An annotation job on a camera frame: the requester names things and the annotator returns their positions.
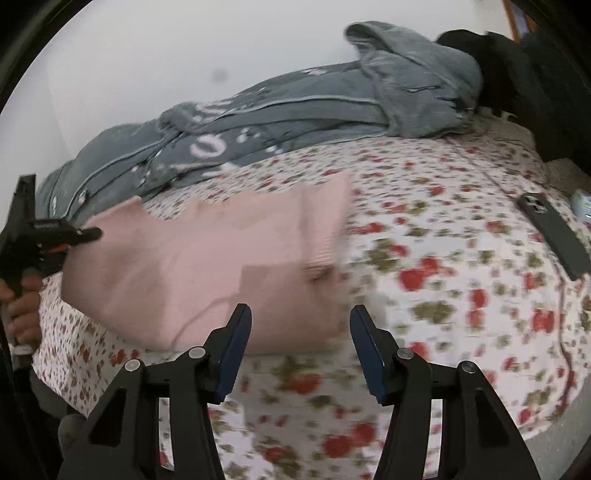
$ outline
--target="white wall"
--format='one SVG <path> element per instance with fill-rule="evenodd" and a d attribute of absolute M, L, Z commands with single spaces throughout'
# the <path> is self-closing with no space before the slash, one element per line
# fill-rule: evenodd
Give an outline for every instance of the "white wall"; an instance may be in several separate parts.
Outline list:
<path fill-rule="evenodd" d="M 501 0 L 94 0 L 44 49 L 0 115 L 0 225 L 19 174 L 38 181 L 101 130 L 185 100 L 230 96 L 309 66 L 353 60 L 353 21 L 435 38 L 508 31 Z"/>

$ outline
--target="black frame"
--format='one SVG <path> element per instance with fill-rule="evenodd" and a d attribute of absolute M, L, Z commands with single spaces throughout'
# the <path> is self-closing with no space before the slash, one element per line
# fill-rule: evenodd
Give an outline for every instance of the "black frame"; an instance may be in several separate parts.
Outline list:
<path fill-rule="evenodd" d="M 585 11 L 586 2 L 512 1 L 554 38 L 579 71 L 591 95 L 591 28 Z M 0 112 L 36 56 L 90 2 L 27 0 L 5 2 L 0 7 Z M 0 356 L 0 372 L 6 367 L 9 367 L 9 359 Z M 53 480 L 56 468 L 51 460 L 54 446 L 46 443 L 48 429 L 42 426 L 44 419 L 40 416 L 28 378 L 21 380 L 19 395 L 25 409 L 14 403 L 14 385 L 0 374 L 0 474 L 11 480 Z M 29 430 L 27 426 L 33 427 L 30 435 L 24 434 Z M 591 437 L 561 480 L 576 480 L 585 468 L 590 468 L 590 460 Z"/>

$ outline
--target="floral bedsheet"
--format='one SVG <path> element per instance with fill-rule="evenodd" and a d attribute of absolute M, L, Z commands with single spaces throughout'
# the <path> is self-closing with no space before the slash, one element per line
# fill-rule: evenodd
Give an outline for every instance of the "floral bedsheet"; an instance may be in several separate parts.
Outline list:
<path fill-rule="evenodd" d="M 588 277 L 572 282 L 514 205 L 546 192 L 588 247 L 567 199 L 545 189 L 528 131 L 479 119 L 473 135 L 376 138 L 291 152 L 205 183 L 158 195 L 145 207 L 171 218 L 194 198 L 221 201 L 246 189 L 280 192 L 299 181 L 355 174 L 342 280 L 347 307 L 363 303 L 379 327 L 425 359 L 475 361 L 524 437 L 559 418 L 587 375 Z M 49 279 L 41 306 L 37 375 L 89 414 L 129 358 L 175 358 L 108 332 L 59 298 Z M 173 467 L 168 400 L 161 462 Z M 230 479 L 372 478 L 391 411 L 366 388 L 343 318 L 342 341 L 315 355 L 250 356 L 226 402 L 210 408 Z M 439 462 L 441 405 L 434 403 L 426 473 Z"/>

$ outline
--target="metal screw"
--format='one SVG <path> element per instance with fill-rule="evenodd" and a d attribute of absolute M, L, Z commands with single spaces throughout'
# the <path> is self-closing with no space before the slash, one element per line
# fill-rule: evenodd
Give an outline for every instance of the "metal screw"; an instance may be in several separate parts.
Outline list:
<path fill-rule="evenodd" d="M 202 346 L 194 346 L 189 350 L 189 357 L 193 359 L 203 358 L 207 352 Z"/>
<path fill-rule="evenodd" d="M 474 362 L 462 362 L 462 370 L 467 374 L 475 374 L 476 373 L 476 364 Z"/>
<path fill-rule="evenodd" d="M 410 360 L 412 357 L 414 357 L 414 352 L 408 348 L 399 348 L 398 352 L 396 352 L 396 355 L 398 355 L 402 360 Z"/>
<path fill-rule="evenodd" d="M 139 363 L 139 360 L 137 360 L 135 358 L 132 358 L 129 362 L 127 362 L 125 364 L 125 369 L 128 372 L 134 372 L 134 371 L 136 371 L 139 368 L 140 365 L 141 364 Z"/>

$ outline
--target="red flower pattern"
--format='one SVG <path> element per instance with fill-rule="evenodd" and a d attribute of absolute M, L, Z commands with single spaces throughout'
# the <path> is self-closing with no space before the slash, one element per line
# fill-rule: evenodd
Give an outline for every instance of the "red flower pattern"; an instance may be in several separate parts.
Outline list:
<path fill-rule="evenodd" d="M 408 348 L 415 352 L 418 356 L 423 357 L 423 359 L 425 359 L 427 362 L 429 361 L 429 347 L 426 343 L 413 342 L 408 346 Z"/>
<path fill-rule="evenodd" d="M 484 290 L 482 288 L 472 290 L 472 292 L 470 293 L 470 296 L 472 298 L 472 304 L 474 305 L 474 308 L 481 309 L 481 308 L 486 307 L 486 304 L 488 303 L 488 297 L 486 295 L 486 290 Z"/>
<path fill-rule="evenodd" d="M 398 279 L 406 291 L 418 291 L 425 283 L 425 272 L 419 268 L 403 270 Z"/>
<path fill-rule="evenodd" d="M 322 451 L 328 458 L 345 458 L 351 455 L 353 440 L 346 435 L 328 435 L 322 443 Z"/>
<path fill-rule="evenodd" d="M 299 393 L 300 395 L 309 395 L 318 390 L 322 383 L 322 375 L 306 374 L 291 380 L 285 390 Z"/>

